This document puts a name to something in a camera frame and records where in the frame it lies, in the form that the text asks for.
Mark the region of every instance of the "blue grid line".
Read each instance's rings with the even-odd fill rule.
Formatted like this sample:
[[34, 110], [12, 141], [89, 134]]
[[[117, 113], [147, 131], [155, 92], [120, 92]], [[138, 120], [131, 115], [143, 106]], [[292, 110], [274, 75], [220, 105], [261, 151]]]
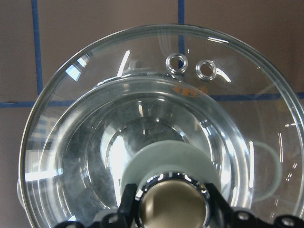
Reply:
[[20, 102], [0, 102], [0, 108], [27, 108], [34, 105], [34, 101], [20, 101]]
[[39, 31], [37, 0], [32, 0], [32, 16], [33, 16], [33, 31], [34, 31], [34, 45], [35, 45], [37, 93], [39, 95], [43, 89], [43, 79], [42, 79], [40, 31]]
[[[185, 0], [178, 0], [178, 23], [185, 23]], [[179, 52], [185, 54], [185, 40], [184, 36], [179, 36]], [[179, 68], [182, 68], [183, 63], [179, 61]]]
[[[297, 93], [300, 99], [304, 99], [304, 92]], [[282, 99], [281, 94], [248, 94], [248, 95], [210, 95], [215, 101], [271, 101]], [[49, 107], [69, 107], [74, 100], [69, 101], [50, 101]], [[25, 108], [32, 107], [34, 101], [21, 101], [15, 103], [0, 102], [0, 108]]]
[[185, 24], [185, 0], [179, 0], [178, 2], [178, 17], [179, 24]]

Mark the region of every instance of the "tile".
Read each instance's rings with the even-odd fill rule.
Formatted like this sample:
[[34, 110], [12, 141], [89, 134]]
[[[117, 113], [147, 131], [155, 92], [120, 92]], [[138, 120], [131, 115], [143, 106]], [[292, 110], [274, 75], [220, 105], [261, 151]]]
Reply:
[[40, 0], [44, 85], [64, 62], [95, 40], [135, 26], [177, 23], [177, 6], [175, 0]]
[[248, 43], [282, 72], [295, 91], [302, 92], [303, 10], [303, 1], [185, 1], [185, 23]]
[[30, 108], [0, 109], [0, 221], [2, 227], [29, 228], [17, 197], [19, 149]]
[[30, 1], [0, 2], [0, 102], [37, 98]]

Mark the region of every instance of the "black bracket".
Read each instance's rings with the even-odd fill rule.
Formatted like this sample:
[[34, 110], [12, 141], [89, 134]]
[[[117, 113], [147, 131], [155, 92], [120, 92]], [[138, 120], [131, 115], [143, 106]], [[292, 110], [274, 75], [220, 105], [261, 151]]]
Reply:
[[[213, 184], [205, 184], [210, 194], [211, 220], [210, 227], [217, 228], [304, 228], [304, 221], [291, 215], [279, 216], [273, 224], [256, 218], [246, 210], [233, 210]], [[94, 222], [87, 228], [130, 228], [138, 213], [139, 202], [135, 200], [136, 184], [127, 184], [119, 209]], [[54, 228], [85, 228], [80, 222], [65, 221]]]

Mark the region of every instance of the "orange label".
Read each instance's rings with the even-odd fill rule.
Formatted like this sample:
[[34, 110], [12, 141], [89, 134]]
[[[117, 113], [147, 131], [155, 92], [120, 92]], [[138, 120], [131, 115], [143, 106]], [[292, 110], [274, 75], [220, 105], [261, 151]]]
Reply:
[[178, 94], [182, 94], [184, 96], [189, 96], [189, 97], [197, 97], [199, 95], [198, 90], [200, 90], [203, 93], [207, 93], [207, 87], [199, 87], [199, 88], [188, 88], [188, 87], [184, 87], [180, 84], [175, 84], [172, 87], [173, 91], [178, 93]]

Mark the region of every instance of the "clear glass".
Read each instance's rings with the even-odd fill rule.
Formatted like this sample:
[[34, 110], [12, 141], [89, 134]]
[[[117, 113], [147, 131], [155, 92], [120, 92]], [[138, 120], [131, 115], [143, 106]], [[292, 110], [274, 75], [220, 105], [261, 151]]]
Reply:
[[110, 35], [66, 62], [33, 107], [19, 161], [28, 218], [91, 224], [119, 206], [130, 159], [163, 140], [205, 153], [231, 206], [303, 218], [303, 113], [281, 74], [233, 37], [186, 25]]

